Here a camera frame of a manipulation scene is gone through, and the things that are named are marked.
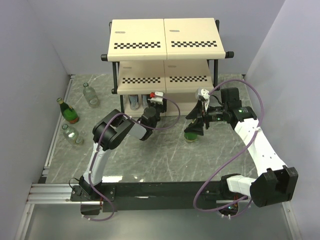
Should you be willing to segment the silver energy drink can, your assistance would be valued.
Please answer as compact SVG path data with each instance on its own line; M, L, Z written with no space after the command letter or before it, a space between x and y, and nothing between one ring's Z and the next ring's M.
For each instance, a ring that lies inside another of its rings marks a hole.
M149 107L149 103L150 103L149 98L150 98L150 96L148 94L142 94L141 95L142 107L144 109Z

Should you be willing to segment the green Perrier bottle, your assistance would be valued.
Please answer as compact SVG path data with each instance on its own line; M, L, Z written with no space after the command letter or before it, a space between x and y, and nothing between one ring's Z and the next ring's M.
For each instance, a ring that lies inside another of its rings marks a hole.
M184 140L187 142L187 143L193 143L197 140L198 138L198 135L195 134L195 133L191 133L191 132L185 132L184 133Z

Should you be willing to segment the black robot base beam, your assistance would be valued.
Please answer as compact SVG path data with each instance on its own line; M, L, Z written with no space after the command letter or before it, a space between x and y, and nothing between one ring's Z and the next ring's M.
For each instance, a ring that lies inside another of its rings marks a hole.
M203 181L185 182L103 182L97 190L107 197L116 211L193 209ZM211 181L200 193L197 207L213 209L218 201L235 201L240 193L228 190L225 181Z

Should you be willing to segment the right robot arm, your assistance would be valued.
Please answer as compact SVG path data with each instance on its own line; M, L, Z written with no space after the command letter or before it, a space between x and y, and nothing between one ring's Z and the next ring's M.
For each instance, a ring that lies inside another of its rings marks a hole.
M247 196L257 207L291 201L298 181L298 171L288 167L276 154L259 125L259 119L249 106L243 106L236 87L221 90L220 106L210 106L209 91L199 88L195 93L196 106L186 116L190 124L185 134L203 136L211 122L226 122L240 137L249 152L258 177L240 174L221 178L219 193L230 200L236 194Z

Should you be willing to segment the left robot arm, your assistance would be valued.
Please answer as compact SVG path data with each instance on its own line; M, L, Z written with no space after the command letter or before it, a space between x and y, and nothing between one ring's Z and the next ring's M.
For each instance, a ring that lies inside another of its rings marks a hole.
M114 109L93 128L93 151L84 174L79 179L82 195L88 201L96 200L100 195L103 171L111 151L116 149L126 136L140 141L147 140L161 120L160 114L167 111L167 101L159 96L148 97L148 107L138 120Z

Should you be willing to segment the beige three-tier shelf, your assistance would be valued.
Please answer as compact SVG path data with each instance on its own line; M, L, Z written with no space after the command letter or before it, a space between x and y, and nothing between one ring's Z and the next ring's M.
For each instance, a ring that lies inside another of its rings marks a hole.
M224 49L219 27L214 18L112 20L101 60L112 64L112 93L120 97L120 110L139 117L142 95L158 91L170 99L166 116L187 115L198 88L217 86L219 60L234 57ZM130 109L128 95L138 95L139 109Z

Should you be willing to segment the clear glass bottle rear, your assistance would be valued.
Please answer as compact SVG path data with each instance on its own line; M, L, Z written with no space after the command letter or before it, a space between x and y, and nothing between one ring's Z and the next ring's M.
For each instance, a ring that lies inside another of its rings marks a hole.
M83 83L83 96L87 101L88 105L92 108L99 106L99 98L93 87L91 87L87 82Z

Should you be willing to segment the clear glass bottle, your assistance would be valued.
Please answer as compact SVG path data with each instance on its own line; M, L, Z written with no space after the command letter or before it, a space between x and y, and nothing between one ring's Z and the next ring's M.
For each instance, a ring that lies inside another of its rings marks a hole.
M73 127L68 124L63 124L61 126L62 133L64 138L74 146L80 146L84 143L83 137L80 135L80 133Z
M92 108L99 106L99 98L93 87L91 87L87 82L83 83L83 96L87 101L88 105Z

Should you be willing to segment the green bottle left side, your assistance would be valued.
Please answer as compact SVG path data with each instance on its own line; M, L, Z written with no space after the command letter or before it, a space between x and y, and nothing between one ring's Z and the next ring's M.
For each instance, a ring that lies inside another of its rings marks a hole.
M59 104L63 118L67 122L69 122L70 124L75 124L79 121L80 117L78 116L74 108L72 108L66 102L64 102L64 100L61 97L59 97L56 101Z

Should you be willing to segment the clear glass bottle front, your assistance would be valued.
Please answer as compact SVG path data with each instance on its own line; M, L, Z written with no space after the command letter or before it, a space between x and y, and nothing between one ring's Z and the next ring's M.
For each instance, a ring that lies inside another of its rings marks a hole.
M68 124L63 124L61 126L62 133L64 138L74 146L80 146L84 143L83 137L80 135L80 133L73 127Z

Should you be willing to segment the aluminium frame rail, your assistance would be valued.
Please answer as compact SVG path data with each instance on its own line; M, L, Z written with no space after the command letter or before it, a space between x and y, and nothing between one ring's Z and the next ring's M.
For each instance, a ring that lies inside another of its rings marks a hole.
M108 204L111 202L106 196L94 192L87 195L76 183L71 184L33 184L31 186L27 203L29 204L80 204L89 206L102 206L104 211L111 211Z

